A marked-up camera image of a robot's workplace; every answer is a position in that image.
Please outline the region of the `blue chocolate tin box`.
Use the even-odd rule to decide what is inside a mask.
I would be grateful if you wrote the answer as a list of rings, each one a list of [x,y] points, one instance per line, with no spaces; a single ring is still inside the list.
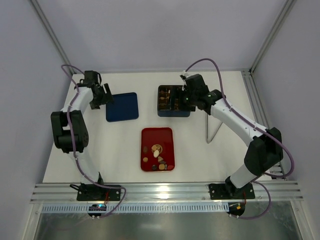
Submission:
[[[181,97],[181,110],[170,110],[170,88],[182,85],[160,85],[157,90],[157,115],[162,118],[187,118],[191,110],[187,109]]]

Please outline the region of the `blue tin lid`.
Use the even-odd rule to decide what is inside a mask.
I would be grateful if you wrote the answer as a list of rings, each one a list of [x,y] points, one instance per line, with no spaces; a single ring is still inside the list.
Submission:
[[[138,96],[135,92],[113,95],[113,102],[106,104],[106,121],[122,122],[139,117]]]

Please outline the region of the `metal tongs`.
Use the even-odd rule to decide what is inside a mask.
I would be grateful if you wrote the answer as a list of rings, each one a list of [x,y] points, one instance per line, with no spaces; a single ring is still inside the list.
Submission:
[[[216,137],[218,131],[222,126],[222,122],[220,120],[214,120],[213,126],[210,125],[211,115],[205,115],[205,140],[209,145],[213,139]]]

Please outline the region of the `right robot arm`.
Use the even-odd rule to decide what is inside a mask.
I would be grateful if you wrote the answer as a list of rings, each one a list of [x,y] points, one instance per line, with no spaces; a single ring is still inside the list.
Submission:
[[[260,125],[241,115],[228,101],[223,90],[209,90],[200,74],[180,75],[183,80],[178,100],[186,110],[205,111],[229,127],[247,146],[243,165],[228,176],[223,191],[229,198],[241,197],[244,189],[283,159],[281,132]]]

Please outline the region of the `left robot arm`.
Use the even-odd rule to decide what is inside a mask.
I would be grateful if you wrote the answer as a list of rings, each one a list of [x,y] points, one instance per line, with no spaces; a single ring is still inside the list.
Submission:
[[[60,111],[50,115],[53,141],[56,148],[74,161],[83,182],[71,184],[77,190],[78,201],[102,201],[110,189],[104,184],[101,173],[95,169],[87,147],[89,132],[83,117],[87,107],[99,110],[100,106],[114,101],[109,85],[102,84],[101,74],[87,70],[84,78],[75,83],[74,96]]]

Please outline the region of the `white oval chocolate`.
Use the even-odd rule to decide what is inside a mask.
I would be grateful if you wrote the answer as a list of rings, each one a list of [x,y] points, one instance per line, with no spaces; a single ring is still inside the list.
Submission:
[[[160,155],[160,152],[158,150],[156,150],[154,153],[153,153],[153,157],[154,158],[158,158]]]

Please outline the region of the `red lacquer tray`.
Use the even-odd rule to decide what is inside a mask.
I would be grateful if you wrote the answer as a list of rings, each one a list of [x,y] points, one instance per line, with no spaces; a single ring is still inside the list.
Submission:
[[[162,146],[162,153],[155,158],[151,147],[155,144]],[[143,162],[143,158],[148,158],[148,162]],[[164,164],[165,169],[160,170],[159,165]],[[157,170],[152,170],[152,165],[157,165]],[[144,172],[170,172],[167,170],[169,165],[176,167],[175,147],[173,131],[169,127],[149,127],[141,131],[141,146],[140,146],[140,168]]]

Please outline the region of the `left aluminium frame post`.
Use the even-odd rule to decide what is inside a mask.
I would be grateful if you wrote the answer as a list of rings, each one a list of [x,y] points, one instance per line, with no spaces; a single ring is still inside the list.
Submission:
[[[53,27],[51,26],[45,12],[43,11],[40,3],[38,0],[28,0],[29,4],[31,5],[35,15],[37,16],[38,20],[40,21],[41,25],[43,26],[47,36],[49,37],[52,45],[54,46],[57,54],[59,55],[60,59],[64,64],[71,65],[71,62],[61,45]]]

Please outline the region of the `aluminium frame post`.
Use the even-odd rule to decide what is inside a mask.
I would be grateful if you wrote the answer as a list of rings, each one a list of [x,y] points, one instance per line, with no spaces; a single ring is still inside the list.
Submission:
[[[31,5],[35,15],[37,16],[38,20],[40,21],[41,25],[43,26],[47,36],[49,37],[52,45],[54,46],[57,54],[59,55],[60,59],[64,64],[71,65],[71,62],[61,45],[53,27],[51,26],[45,12],[43,11],[40,3],[38,0],[28,0],[29,4]]]
[[[274,23],[272,24],[272,27],[270,31],[268,32],[260,50],[258,51],[250,69],[249,72],[251,75],[254,74],[254,72],[257,70],[259,64],[263,60],[264,56],[266,55],[267,51],[271,47],[273,41],[277,37],[280,29],[282,28],[283,24],[285,23],[287,17],[291,13],[294,5],[296,4],[297,0],[286,0],[283,7],[281,8],[280,12],[278,13]]]

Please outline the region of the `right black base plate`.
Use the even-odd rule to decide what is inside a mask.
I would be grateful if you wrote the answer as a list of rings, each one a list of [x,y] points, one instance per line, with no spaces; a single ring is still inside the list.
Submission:
[[[208,189],[211,200],[253,200],[256,198],[251,183],[241,188],[236,188],[226,183],[211,183],[208,185]]]

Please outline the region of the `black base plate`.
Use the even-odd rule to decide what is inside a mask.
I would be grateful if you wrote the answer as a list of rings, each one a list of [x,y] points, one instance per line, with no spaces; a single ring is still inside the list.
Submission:
[[[94,184],[83,184],[76,186],[77,197],[79,202],[89,201],[119,201],[121,198],[120,185],[107,185],[106,188]]]
[[[241,188],[236,188],[226,183],[211,183],[208,185],[208,189],[211,200],[253,200],[256,198],[251,183]]]

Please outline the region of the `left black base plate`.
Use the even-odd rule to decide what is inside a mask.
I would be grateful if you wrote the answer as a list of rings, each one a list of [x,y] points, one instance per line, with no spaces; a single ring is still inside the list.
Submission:
[[[106,188],[94,184],[83,184],[76,186],[77,197],[79,202],[89,201],[119,201],[121,198],[120,185],[107,185]]]

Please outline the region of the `right aluminium frame post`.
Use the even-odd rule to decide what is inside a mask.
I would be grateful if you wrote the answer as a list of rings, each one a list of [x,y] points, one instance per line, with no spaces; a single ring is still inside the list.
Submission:
[[[285,23],[287,17],[291,13],[294,5],[296,4],[297,0],[286,0],[283,7],[281,8],[280,12],[278,13],[274,23],[272,24],[272,27],[270,31],[268,32],[260,50],[258,51],[250,69],[249,72],[251,75],[254,74],[254,72],[257,70],[259,64],[263,60],[264,56],[266,55],[267,51],[271,47],[273,41],[277,37],[280,29],[282,28],[283,24]]]

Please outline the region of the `aluminium front rail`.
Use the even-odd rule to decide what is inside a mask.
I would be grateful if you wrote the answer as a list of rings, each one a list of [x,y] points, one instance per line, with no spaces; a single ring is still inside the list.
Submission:
[[[261,181],[263,186],[253,184],[256,201],[302,201],[304,199],[296,181]],[[123,183],[126,188],[125,200],[129,201],[209,201],[213,190],[208,182],[172,182],[172,183]],[[41,183],[34,187],[32,203],[74,202],[77,191],[68,183]]]

